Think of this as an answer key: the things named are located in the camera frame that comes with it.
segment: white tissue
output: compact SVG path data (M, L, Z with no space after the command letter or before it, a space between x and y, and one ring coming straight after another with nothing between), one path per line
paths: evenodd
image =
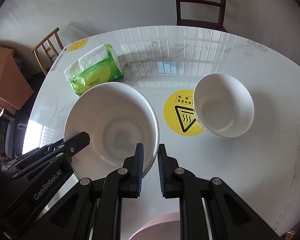
M79 58L76 62L74 62L72 65L70 65L65 71L64 75L67 78L67 81L70 80L70 78L75 77L88 69L89 67L92 67L93 65L99 63L100 61L107 59L108 53L106 46L103 44L99 47L96 47L95 49L88 52L86 55Z

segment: white marble table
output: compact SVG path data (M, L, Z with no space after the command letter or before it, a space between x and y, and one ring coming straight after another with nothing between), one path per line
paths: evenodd
M78 99L63 71L101 44L111 44L119 55L122 82L152 104L160 143L181 167L204 179L222 178L279 235L300 220L300 67L272 49L228 33L150 26L99 34L69 53L66 46L35 101L24 153L63 137L68 113ZM237 78L249 90L255 103L250 130L235 139L174 132L163 115L167 98L178 90L193 90L202 76L214 72ZM55 199L74 183L72 177ZM141 197L123 201L122 239L156 216L178 210L177 199L162 198L155 161L143 179Z

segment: yellow circular sticker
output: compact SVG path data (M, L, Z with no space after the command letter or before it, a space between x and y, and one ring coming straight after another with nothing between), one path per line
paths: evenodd
M172 94L163 109L168 126L181 135L197 135L203 130L193 112L193 90L185 89Z

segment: small white bowl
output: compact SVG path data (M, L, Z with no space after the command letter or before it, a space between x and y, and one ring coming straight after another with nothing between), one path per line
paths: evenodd
M64 140L82 131L90 135L90 144L71 163L79 178L100 179L121 168L137 143L144 145L143 177L154 163L158 120L149 101L129 85L108 82L86 91L69 113Z
M221 138L234 138L247 132L255 115L247 88L223 73L212 73L198 81L193 106L202 129Z

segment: wooden chair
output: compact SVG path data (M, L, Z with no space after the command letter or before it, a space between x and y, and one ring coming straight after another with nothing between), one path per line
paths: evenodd
M43 63L42 63L42 61L41 61L41 59L40 59L40 57L39 57L39 53L37 52L37 49L41 46L42 49L43 49L44 54L45 54L45 55L47 56L47 58L49 59L50 63L52 63L52 62L53 62L52 59L53 59L54 57L58 57L58 55L59 55L59 53L56 51L55 47L53 46L53 44L52 44L51 41L49 40L49 38L51 38L52 35L54 36L54 38L55 38L55 40L56 40L56 42L57 42L57 44L58 44L60 50L63 50L63 45L62 45L61 40L60 40L60 38L59 38L59 36L58 36L58 33L57 33L58 31L59 31L59 28L56 28L55 30L53 30L48 36L46 36L43 40L41 40L40 43L39 43L37 46L35 46L35 48L31 51L31 52L34 53L35 56L37 57L37 61L39 62L39 65L40 65L40 67L42 68L42 71L43 71L43 73L44 73L45 75L47 75L47 71L46 71L45 67L43 66ZM46 47L44 46L44 43L45 43L45 42L48 43L49 47L46 48ZM51 55L51 56L50 56L50 54L49 54L49 51L50 51L50 50L52 50L52 52L53 52L53 55Z
M182 2L201 3L201 4L207 4L207 5L219 7L218 22L213 23L213 22L181 19L180 3ZM200 28L207 28L207 29L227 32L226 29L223 27L223 20L225 17L225 9L226 9L226 0L220 0L220 3L206 1L206 0L176 0L176 4L177 4L177 25L200 27Z

